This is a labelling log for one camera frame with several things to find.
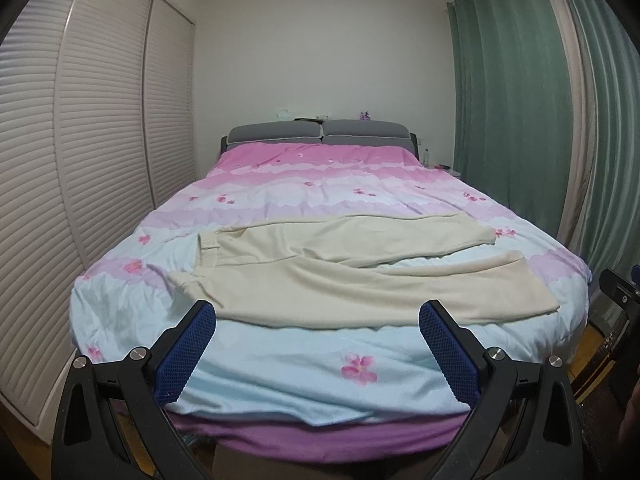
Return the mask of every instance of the wooden floor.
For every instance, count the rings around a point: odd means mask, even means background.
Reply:
[[[603,338],[600,333],[588,325],[582,335],[575,358],[569,366],[568,373],[572,380],[584,368],[602,341]],[[133,423],[125,417],[120,418],[120,423],[140,469],[149,475],[153,474],[153,463],[146,453],[145,447],[133,427]],[[51,453],[49,446],[27,430],[2,404],[0,404],[0,425],[2,425],[14,443],[15,448],[38,478],[40,480],[50,480]]]

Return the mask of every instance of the screw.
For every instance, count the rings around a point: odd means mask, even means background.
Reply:
[[[562,359],[559,358],[557,355],[551,355],[549,356],[549,364],[552,365],[554,368],[559,368],[562,366]]]
[[[498,348],[497,346],[492,346],[487,350],[489,352],[489,357],[495,361],[502,361],[504,356],[504,350],[502,348]]]
[[[146,348],[143,346],[139,346],[134,348],[131,352],[129,352],[129,357],[131,357],[134,361],[140,361],[146,355]]]
[[[81,355],[80,357],[76,357],[74,359],[74,368],[84,368],[86,366],[86,357]]]

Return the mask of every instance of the bedspread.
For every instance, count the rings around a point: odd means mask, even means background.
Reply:
[[[488,196],[422,167],[396,147],[255,143],[223,154],[204,179],[151,212],[78,277],[72,332],[94,362],[151,346],[190,306],[166,276],[193,269],[203,230],[303,216],[454,211],[491,226],[495,245],[394,266],[455,264],[521,251],[560,309],[468,328],[485,347],[500,346],[514,359],[540,362],[551,353],[570,358],[587,316],[591,273],[583,261]],[[309,331],[230,320],[220,320],[180,399],[168,408],[218,419],[297,419],[313,426],[468,410],[453,397],[417,327]]]

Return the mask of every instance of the headboard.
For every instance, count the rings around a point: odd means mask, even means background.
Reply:
[[[338,119],[322,122],[279,121],[236,126],[222,138],[220,153],[247,142],[304,142],[307,144],[354,144],[401,146],[418,158],[417,137],[405,126],[386,121]]]

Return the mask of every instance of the wardrobe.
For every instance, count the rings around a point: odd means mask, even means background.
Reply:
[[[74,280],[194,180],[193,36],[165,0],[30,0],[0,44],[0,400],[44,440]]]

